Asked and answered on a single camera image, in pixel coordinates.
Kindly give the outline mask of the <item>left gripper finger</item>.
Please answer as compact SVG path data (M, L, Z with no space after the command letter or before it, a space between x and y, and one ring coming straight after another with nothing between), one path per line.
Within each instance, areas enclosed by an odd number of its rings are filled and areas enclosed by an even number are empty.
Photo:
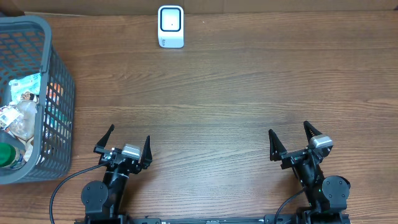
M150 149L150 136L147 136L140 160L141 169L147 169L151 163L152 153Z
M96 143L95 147L105 148L111 133L114 131L114 124L112 124L106 134Z

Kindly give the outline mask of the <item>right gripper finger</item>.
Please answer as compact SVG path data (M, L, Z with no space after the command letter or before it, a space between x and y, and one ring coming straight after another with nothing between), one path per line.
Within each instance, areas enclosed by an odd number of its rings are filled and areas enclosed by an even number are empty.
M309 121L304 121L303 126L304 126L305 134L306 134L306 137L307 137L307 140L309 143L314 142L315 136L322 135L322 133L319 130L317 130Z
M270 160L279 161L282 159L282 156L287 153L287 150L272 129L270 129L268 133L270 141Z

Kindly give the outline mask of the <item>orange snack packet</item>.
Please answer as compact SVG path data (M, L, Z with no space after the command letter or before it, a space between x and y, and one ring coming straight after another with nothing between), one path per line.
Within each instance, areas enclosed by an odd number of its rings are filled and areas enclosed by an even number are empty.
M56 105L60 104L61 97L63 96L64 89L59 83L50 83L47 87L46 95L48 98L54 102Z

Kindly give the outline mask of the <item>clear brown bread bag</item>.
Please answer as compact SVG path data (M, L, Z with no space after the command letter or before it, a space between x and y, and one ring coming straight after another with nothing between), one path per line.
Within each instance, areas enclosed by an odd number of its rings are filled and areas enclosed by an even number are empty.
M17 102L1 107L1 129L23 143L27 162L33 151L34 126L38 97L30 91L21 93Z

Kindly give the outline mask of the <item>green lid white jar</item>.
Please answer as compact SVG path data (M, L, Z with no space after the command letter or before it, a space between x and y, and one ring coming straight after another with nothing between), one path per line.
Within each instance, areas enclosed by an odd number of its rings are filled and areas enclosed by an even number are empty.
M18 170L25 165L24 150L8 143L1 143L1 168Z

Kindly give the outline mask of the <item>small teal white packet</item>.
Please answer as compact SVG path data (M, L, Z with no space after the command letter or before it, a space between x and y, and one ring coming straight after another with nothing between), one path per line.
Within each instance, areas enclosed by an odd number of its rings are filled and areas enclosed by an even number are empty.
M49 114L45 119L46 124L48 124L51 128L56 130L65 138L70 138L72 122L67 118L67 116L54 106L48 108L48 112Z

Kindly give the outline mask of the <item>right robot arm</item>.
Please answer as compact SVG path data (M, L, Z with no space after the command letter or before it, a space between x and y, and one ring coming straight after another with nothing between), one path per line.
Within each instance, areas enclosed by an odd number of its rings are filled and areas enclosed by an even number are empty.
M302 190L289 197L274 215L265 215L265 223L350 223L347 199L351 188L350 182L338 175L325 177L320 167L333 147L333 140L314 128L308 121L303 122L308 145L304 149L288 152L276 133L270 129L270 160L280 161L282 169L292 169L299 180ZM299 207L294 214L283 215L283 208L305 194L307 207Z

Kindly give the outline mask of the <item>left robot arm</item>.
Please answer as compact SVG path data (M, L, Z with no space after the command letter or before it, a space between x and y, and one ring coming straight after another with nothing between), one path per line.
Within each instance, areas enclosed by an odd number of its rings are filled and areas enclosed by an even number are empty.
M125 144L121 149L106 149L113 130L112 124L93 149L101 155L98 165L106 170L102 181L89 182L81 192L85 206L84 223L133 223L129 215L120 212L129 175L148 169L152 163L149 136L143 148Z

